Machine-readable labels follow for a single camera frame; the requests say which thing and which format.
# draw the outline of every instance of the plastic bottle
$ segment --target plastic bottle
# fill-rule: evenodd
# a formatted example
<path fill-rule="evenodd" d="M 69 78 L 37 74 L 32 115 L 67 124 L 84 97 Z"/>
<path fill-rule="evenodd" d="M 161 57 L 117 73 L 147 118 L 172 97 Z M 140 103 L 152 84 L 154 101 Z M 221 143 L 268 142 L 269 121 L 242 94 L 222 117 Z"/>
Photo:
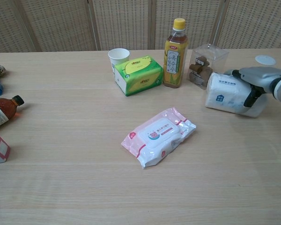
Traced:
<path fill-rule="evenodd" d="M 0 98 L 0 125 L 10 120 L 15 115 L 17 107 L 23 104 L 23 99 L 18 95 L 12 99 Z"/>
<path fill-rule="evenodd" d="M 165 42 L 163 84 L 171 88 L 181 85 L 188 38 L 185 35 L 185 19 L 174 20 L 173 31 Z"/>

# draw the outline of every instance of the table surface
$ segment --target table surface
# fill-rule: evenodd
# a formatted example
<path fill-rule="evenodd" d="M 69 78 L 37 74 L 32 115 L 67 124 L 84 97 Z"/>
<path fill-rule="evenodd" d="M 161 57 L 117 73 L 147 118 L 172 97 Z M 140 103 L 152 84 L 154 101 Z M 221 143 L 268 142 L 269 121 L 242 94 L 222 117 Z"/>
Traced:
<path fill-rule="evenodd" d="M 163 50 L 131 59 L 148 54 L 163 64 Z M 281 68 L 281 49 L 238 49 L 225 69 L 258 66 L 258 54 Z M 186 79 L 125 97 L 106 51 L 0 53 L 0 64 L 3 96 L 25 101 L 0 127 L 11 146 L 0 164 L 0 225 L 281 225 L 281 103 L 271 95 L 253 119 L 206 108 Z M 120 143 L 173 106 L 197 130 L 142 169 Z"/>

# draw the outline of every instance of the clear plastic box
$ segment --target clear plastic box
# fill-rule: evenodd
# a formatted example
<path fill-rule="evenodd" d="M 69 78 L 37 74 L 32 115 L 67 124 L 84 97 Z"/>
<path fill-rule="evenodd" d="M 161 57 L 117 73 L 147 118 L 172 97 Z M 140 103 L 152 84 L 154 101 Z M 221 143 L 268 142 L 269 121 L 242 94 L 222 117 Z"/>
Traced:
<path fill-rule="evenodd" d="M 205 44 L 194 49 L 187 73 L 189 80 L 205 90 L 212 72 L 224 72 L 228 53 L 212 44 Z"/>

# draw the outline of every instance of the paper cup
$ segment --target paper cup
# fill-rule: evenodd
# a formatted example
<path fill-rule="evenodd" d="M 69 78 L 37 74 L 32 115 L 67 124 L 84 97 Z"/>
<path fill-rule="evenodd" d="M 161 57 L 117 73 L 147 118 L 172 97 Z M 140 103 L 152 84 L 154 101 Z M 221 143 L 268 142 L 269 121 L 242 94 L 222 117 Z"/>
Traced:
<path fill-rule="evenodd" d="M 112 71 L 114 74 L 114 66 L 129 60 L 130 52 L 125 48 L 114 48 L 108 52 L 108 57 L 111 60 Z"/>

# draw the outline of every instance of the black bottle cap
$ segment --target black bottle cap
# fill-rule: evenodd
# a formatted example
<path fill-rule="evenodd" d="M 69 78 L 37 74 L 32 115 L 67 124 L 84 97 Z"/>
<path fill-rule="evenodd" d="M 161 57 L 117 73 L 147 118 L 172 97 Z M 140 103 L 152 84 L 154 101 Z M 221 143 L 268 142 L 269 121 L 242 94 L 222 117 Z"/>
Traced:
<path fill-rule="evenodd" d="M 13 100 L 14 100 L 18 105 L 23 105 L 23 104 L 24 104 L 24 100 L 23 100 L 20 96 L 18 96 L 18 95 L 14 96 L 14 97 L 13 97 Z"/>

